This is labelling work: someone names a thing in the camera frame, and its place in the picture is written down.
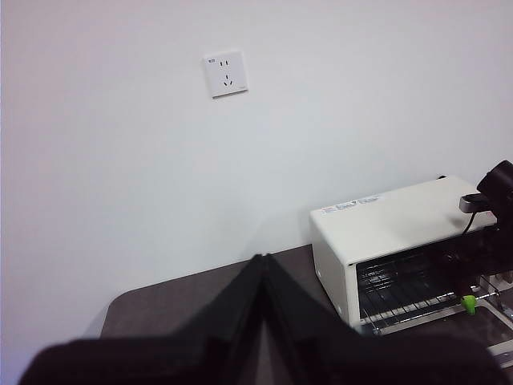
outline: label sticker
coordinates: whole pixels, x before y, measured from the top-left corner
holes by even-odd
[[[338,205],[335,205],[335,206],[324,207],[323,209],[321,209],[321,213],[323,213],[323,214],[335,213],[336,211],[342,211],[345,209],[349,209],[356,205],[366,205],[368,203],[378,201],[381,198],[382,198],[381,195],[372,195],[370,197],[356,199],[355,201],[339,203]]]
[[[358,203],[361,203],[362,205],[364,205],[365,203],[375,202],[379,198],[380,198],[379,195],[373,195],[371,197],[365,197],[365,198],[362,198],[362,199],[358,199]]]

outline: wall outlet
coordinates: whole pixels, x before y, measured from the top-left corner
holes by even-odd
[[[208,56],[204,63],[212,98],[248,89],[242,52]]]

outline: gray table surface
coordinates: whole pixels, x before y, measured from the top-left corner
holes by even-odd
[[[275,253],[274,257],[313,298],[328,311],[336,314],[315,275],[311,245]],[[247,263],[247,261],[238,262],[122,294],[109,306],[101,338],[172,333],[213,300]],[[511,300],[510,306],[513,305],[513,290],[511,295],[505,297]],[[465,327],[455,325],[455,322],[458,322],[458,318],[451,322],[440,322],[440,327],[438,324],[428,328],[419,326],[415,330],[407,330],[406,333],[458,334],[465,330]],[[262,325],[260,333],[261,336],[258,339],[260,344],[256,344],[253,348],[240,383],[292,384],[265,324]],[[505,369],[505,372],[513,383],[513,367]]]

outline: cable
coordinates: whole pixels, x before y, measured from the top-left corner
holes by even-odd
[[[467,233],[468,229],[472,226],[472,222],[474,221],[475,214],[477,214],[477,213],[472,213],[472,217],[471,217],[471,219],[468,221],[468,225],[467,225],[467,227],[463,230],[463,234],[462,234],[462,235],[465,235],[465,234]]]

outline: green clip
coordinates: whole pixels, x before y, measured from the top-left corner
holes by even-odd
[[[464,295],[461,300],[462,306],[468,314],[475,314],[475,305],[478,303],[473,295]]]

